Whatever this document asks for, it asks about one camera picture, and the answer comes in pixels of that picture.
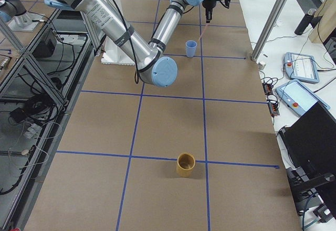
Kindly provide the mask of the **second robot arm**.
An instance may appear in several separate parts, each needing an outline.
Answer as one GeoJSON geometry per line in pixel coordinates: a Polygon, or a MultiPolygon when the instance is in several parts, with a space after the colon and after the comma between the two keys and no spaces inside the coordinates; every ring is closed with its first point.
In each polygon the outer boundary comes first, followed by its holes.
{"type": "Polygon", "coordinates": [[[21,0],[1,0],[1,20],[14,32],[32,32],[37,26],[21,0]]]}

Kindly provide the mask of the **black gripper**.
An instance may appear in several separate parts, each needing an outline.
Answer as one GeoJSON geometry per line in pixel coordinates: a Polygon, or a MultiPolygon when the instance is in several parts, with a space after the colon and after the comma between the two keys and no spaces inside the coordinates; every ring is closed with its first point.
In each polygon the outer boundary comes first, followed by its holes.
{"type": "Polygon", "coordinates": [[[217,0],[204,0],[203,7],[205,8],[206,23],[212,20],[212,10],[216,6],[217,0]]]}

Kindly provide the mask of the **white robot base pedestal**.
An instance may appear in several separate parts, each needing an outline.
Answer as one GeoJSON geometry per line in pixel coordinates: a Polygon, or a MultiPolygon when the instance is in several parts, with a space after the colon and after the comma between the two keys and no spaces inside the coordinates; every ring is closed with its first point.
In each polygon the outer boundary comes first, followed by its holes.
{"type": "MultiPolygon", "coordinates": [[[[123,10],[121,7],[121,1],[115,0],[116,4],[118,5],[121,13],[123,14],[123,10]]],[[[131,65],[134,66],[134,62],[109,38],[107,37],[104,44],[103,57],[101,62],[103,64],[116,64],[116,65],[131,65]]]]}

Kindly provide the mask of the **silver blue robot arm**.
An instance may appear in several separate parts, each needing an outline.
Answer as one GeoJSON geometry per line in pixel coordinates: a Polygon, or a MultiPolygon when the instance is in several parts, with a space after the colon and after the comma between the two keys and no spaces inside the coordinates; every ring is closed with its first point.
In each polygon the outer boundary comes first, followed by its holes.
{"type": "Polygon", "coordinates": [[[45,4],[54,8],[71,8],[86,14],[134,61],[137,75],[144,83],[167,87],[176,80],[178,68],[174,59],[163,55],[166,44],[186,7],[208,1],[210,0],[170,0],[170,5],[149,42],[126,21],[115,0],[45,0],[45,4]]]}

